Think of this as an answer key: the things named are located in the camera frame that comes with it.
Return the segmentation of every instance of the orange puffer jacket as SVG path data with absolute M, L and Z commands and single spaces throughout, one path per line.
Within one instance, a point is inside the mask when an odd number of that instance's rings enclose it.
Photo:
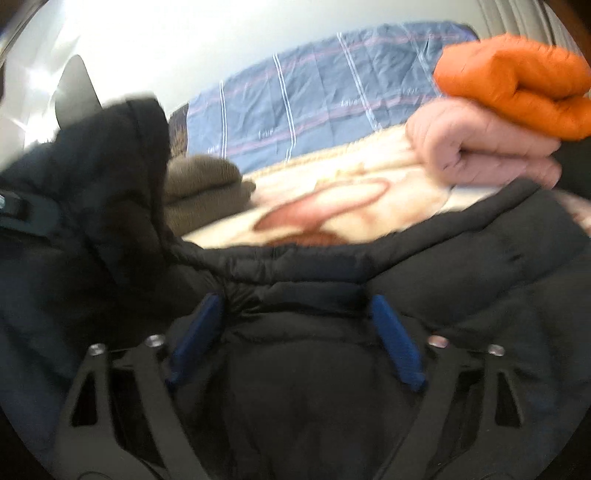
M 442 92 L 563 140 L 591 136 L 591 69 L 560 47 L 500 35 L 445 47 L 434 77 Z

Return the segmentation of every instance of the pink puffer jacket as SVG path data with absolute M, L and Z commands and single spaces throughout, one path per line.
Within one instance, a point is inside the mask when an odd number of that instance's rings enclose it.
M 423 105 L 406 133 L 427 169 L 449 184 L 505 185 L 528 177 L 552 188 L 560 165 L 550 155 L 560 146 L 512 124 L 478 103 L 441 98 Z

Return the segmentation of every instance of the metal screw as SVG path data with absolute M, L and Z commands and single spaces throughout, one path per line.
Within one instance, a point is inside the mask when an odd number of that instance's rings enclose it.
M 88 354 L 90 356 L 99 356 L 107 351 L 107 347 L 104 343 L 95 343 L 88 347 Z
M 150 335 L 144 343 L 150 348 L 158 348 L 163 346 L 165 341 L 166 337 L 164 335 Z
M 505 355 L 505 348 L 501 345 L 492 344 L 488 346 L 488 352 L 494 356 L 503 356 Z
M 445 348 L 449 345 L 449 340 L 439 335 L 432 335 L 427 340 L 428 344 L 435 348 Z

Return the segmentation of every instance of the fleece blanket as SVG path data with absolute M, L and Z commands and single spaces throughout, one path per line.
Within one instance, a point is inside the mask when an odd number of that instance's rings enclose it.
M 428 174 L 405 125 L 247 176 L 254 207 L 184 237 L 204 248 L 231 245 L 337 245 L 372 241 L 462 210 L 498 187 L 450 187 Z M 591 235 L 591 203 L 556 190 L 556 198 Z

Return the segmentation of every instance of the black puffer jacket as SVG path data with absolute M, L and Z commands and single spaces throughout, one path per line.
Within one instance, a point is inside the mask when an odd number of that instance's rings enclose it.
M 29 445 L 39 438 L 27 412 L 59 407 L 88 344 L 133 345 L 213 292 L 225 299 L 222 336 L 176 395 L 207 469 L 371 479 L 425 395 L 401 384 L 369 320 L 381 294 L 422 352 L 433 333 L 505 348 L 526 436 L 484 462 L 533 479 L 558 454 L 591 404 L 591 247 L 549 193 L 518 181 L 368 245 L 206 251 L 164 227 L 167 150 L 157 104 L 131 102 L 2 174 L 0 188 L 42 193 L 62 212 L 49 241 L 0 232 L 0 402 Z M 432 474 L 454 451 L 444 444 L 461 442 L 457 407 Z

